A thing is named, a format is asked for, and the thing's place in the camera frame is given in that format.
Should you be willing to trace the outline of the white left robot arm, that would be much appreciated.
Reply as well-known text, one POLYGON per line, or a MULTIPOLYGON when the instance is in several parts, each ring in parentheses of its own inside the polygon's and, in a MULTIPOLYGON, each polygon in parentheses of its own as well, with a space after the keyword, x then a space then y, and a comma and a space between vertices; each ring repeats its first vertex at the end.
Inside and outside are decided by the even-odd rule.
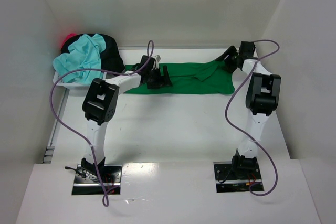
POLYGON ((118 96, 142 85, 148 89, 172 86, 167 67, 160 67, 160 60, 159 55, 144 55, 139 63, 122 75, 92 81, 82 105, 89 146, 81 160, 81 167, 90 176, 98 178, 105 174, 104 142, 108 122, 116 112, 118 96))

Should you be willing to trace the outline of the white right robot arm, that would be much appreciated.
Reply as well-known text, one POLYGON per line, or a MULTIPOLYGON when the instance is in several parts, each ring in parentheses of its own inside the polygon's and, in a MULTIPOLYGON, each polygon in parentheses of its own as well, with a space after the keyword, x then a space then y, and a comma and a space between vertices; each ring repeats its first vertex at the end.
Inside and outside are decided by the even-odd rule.
POLYGON ((245 136, 232 159, 230 174, 237 179, 243 179, 257 168, 257 156, 260 149, 260 138, 265 124, 279 103, 281 77, 272 74, 261 64, 261 59, 255 57, 255 43, 242 41, 239 48, 230 46, 216 61, 224 62, 224 69, 233 73, 240 69, 247 77, 233 93, 235 96, 243 85, 248 82, 245 106, 248 119, 245 129, 235 126, 228 118, 228 109, 233 98, 230 98, 225 108, 226 121, 245 136))

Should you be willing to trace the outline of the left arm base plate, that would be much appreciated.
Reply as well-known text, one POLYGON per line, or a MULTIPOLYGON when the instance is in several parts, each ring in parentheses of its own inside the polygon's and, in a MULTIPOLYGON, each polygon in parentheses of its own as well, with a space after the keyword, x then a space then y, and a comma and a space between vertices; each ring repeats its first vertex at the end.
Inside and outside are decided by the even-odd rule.
MULTIPOLYGON (((82 169, 77 165, 73 181, 72 192, 74 196, 103 195, 103 189, 96 175, 82 169)), ((119 195, 121 191, 121 165, 106 165, 105 173, 101 176, 103 185, 109 195, 119 195)))

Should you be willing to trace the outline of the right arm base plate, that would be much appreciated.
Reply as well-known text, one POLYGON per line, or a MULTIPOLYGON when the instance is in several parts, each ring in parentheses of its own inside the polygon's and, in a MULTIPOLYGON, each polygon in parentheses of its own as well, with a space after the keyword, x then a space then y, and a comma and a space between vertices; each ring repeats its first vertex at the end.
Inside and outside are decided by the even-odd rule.
POLYGON ((214 162, 214 174, 217 193, 239 193, 264 191, 263 181, 259 166, 254 170, 234 171, 232 162, 214 162))

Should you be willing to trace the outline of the green t shirt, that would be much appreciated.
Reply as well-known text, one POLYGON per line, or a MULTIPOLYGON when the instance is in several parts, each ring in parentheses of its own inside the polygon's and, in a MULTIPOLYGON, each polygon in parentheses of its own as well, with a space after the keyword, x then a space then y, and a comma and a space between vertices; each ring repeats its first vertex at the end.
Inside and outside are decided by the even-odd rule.
POLYGON ((231 95, 235 92, 232 74, 224 70, 225 64, 220 61, 207 63, 166 63, 168 74, 172 82, 170 87, 148 89, 141 85, 127 91, 127 94, 223 94, 231 95))

